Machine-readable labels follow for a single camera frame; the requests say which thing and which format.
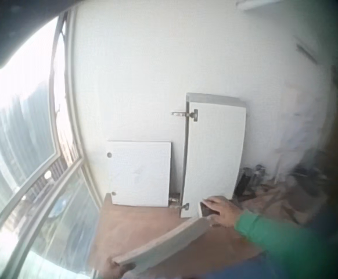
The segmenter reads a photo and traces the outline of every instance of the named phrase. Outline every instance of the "metal hinge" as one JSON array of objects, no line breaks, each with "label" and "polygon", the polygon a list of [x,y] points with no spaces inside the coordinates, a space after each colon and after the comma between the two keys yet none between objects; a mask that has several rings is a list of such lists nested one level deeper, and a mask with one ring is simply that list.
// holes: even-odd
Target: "metal hinge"
[{"label": "metal hinge", "polygon": [[199,116],[199,111],[194,109],[193,112],[172,112],[171,115],[173,116],[182,116],[182,117],[190,117],[193,119],[194,122],[197,122],[197,118]]},{"label": "metal hinge", "polygon": [[175,209],[184,209],[184,210],[189,210],[190,204],[186,203],[185,205],[170,205],[170,208],[175,208]]}]

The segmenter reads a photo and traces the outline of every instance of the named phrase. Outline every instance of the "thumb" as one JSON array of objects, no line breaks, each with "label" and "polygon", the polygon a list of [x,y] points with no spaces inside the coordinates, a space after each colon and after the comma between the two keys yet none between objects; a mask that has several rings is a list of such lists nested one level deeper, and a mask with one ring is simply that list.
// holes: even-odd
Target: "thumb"
[{"label": "thumb", "polygon": [[126,272],[128,272],[129,270],[132,270],[135,268],[135,263],[127,263],[123,266],[120,267],[120,273],[121,276],[123,276]]},{"label": "thumb", "polygon": [[211,226],[222,223],[222,217],[216,214],[209,215],[206,219],[210,221]]}]

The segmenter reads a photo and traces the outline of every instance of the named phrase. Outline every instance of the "glass window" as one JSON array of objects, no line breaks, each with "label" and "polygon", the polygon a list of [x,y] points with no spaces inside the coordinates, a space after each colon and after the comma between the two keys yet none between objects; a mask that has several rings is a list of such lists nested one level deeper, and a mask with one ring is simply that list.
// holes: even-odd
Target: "glass window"
[{"label": "glass window", "polygon": [[57,20],[35,33],[0,70],[0,212],[56,155],[49,74]]},{"label": "glass window", "polygon": [[45,175],[41,176],[22,197],[0,229],[0,275],[18,240],[28,230],[32,216],[66,169],[67,164],[62,157],[53,163]]},{"label": "glass window", "polygon": [[98,208],[79,170],[46,218],[19,278],[91,277],[87,261],[97,222]]},{"label": "glass window", "polygon": [[[52,49],[57,20],[35,33],[0,70],[0,212],[25,181],[36,179],[0,228],[0,276],[14,268],[8,263],[32,228],[31,220],[44,210],[45,198],[79,158],[66,94],[65,23]],[[91,275],[87,257],[99,210],[81,167],[66,185],[32,244],[20,277]]]}]

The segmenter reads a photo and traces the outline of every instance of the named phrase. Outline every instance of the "plank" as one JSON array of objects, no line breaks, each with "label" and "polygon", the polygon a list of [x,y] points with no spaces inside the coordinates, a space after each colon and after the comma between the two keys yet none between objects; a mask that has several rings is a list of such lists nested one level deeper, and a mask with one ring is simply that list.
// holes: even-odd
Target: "plank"
[{"label": "plank", "polygon": [[170,142],[108,142],[107,183],[112,202],[168,206],[170,157]]},{"label": "plank", "polygon": [[181,251],[204,234],[208,228],[209,222],[205,218],[191,218],[146,245],[113,258],[113,261],[118,264],[135,263],[136,268],[131,273],[139,274]]}]

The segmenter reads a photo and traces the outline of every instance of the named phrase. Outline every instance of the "white panel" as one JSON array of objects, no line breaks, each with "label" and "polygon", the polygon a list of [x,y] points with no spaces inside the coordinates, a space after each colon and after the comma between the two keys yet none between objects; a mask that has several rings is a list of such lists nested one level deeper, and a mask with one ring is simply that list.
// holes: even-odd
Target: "white panel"
[{"label": "white panel", "polygon": [[168,206],[170,155],[170,142],[108,142],[107,176],[112,202]]},{"label": "white panel", "polygon": [[139,274],[188,246],[192,241],[203,235],[208,230],[209,225],[205,218],[189,219],[146,245],[115,257],[113,261],[119,265],[134,263],[135,268],[131,273]]},{"label": "white panel", "polygon": [[197,204],[208,196],[231,199],[243,152],[246,109],[240,106],[190,103],[198,121],[189,121],[188,153],[181,217],[197,216]]}]

